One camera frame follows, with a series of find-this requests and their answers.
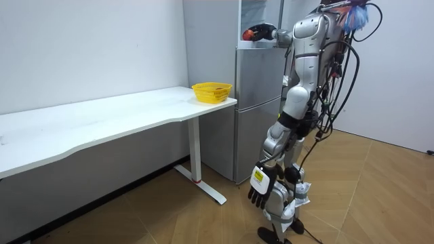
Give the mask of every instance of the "silver refrigerator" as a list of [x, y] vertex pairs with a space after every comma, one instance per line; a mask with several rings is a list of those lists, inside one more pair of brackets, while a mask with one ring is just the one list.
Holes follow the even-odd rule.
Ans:
[[275, 41], [242, 41], [247, 26], [279, 25], [280, 0], [184, 0], [189, 83], [233, 85], [237, 105], [200, 116], [201, 160], [240, 184], [259, 159], [279, 114], [285, 49]]

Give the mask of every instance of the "yellow basket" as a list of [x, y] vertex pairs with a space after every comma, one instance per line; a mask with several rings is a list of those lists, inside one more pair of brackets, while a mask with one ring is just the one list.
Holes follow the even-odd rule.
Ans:
[[196, 98], [200, 102], [216, 104], [223, 102], [228, 98], [232, 85], [224, 83], [199, 83], [192, 86], [195, 91]]

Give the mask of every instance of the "humanoid robot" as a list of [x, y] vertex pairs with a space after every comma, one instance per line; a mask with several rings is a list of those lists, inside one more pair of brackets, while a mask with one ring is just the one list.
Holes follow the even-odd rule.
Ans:
[[[243, 34], [243, 38], [250, 41], [276, 39], [279, 47], [288, 48], [293, 55], [287, 100], [280, 118], [267, 132], [248, 193], [252, 203], [263, 209], [265, 217], [271, 221], [273, 230], [258, 229], [260, 238], [269, 244], [290, 243], [285, 237], [289, 227], [298, 234], [304, 233], [299, 219], [300, 204], [297, 202], [304, 202], [309, 186], [304, 184], [304, 170], [302, 164], [297, 164], [297, 159], [304, 138], [318, 127], [326, 115], [332, 117], [329, 118], [330, 124], [326, 125], [332, 130], [332, 121], [340, 111], [333, 115], [330, 112], [333, 108], [325, 100], [330, 93], [329, 80], [342, 76], [345, 52], [351, 50], [359, 61], [351, 47], [355, 29], [351, 32], [344, 30], [342, 12], [335, 12], [334, 9], [355, 5], [366, 9], [366, 3], [367, 0], [322, 1], [316, 10], [294, 25], [293, 31], [259, 24]], [[321, 107], [320, 113], [315, 111], [317, 105]], [[315, 136], [316, 143], [325, 139], [323, 136], [324, 131], [320, 129]]]

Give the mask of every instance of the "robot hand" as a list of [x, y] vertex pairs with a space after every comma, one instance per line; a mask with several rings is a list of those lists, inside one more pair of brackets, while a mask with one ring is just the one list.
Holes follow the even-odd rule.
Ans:
[[255, 183], [250, 187], [248, 194], [248, 199], [251, 199], [253, 204], [256, 203], [256, 207], [265, 208], [265, 203], [269, 200], [277, 176], [280, 179], [284, 177], [280, 165], [276, 164], [273, 167], [269, 167], [260, 163], [256, 164], [251, 178], [251, 181]]
[[272, 24], [257, 24], [243, 33], [244, 41], [259, 41], [261, 39], [273, 40], [273, 31], [276, 30]]

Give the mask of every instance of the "white desk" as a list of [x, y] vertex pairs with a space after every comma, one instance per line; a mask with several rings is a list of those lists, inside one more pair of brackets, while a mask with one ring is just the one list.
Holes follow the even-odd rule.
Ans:
[[223, 204], [225, 197], [201, 181], [198, 116], [236, 103], [228, 98], [206, 104], [197, 101], [192, 89], [172, 87], [0, 115], [0, 179], [122, 136], [189, 120], [192, 172], [175, 168]]

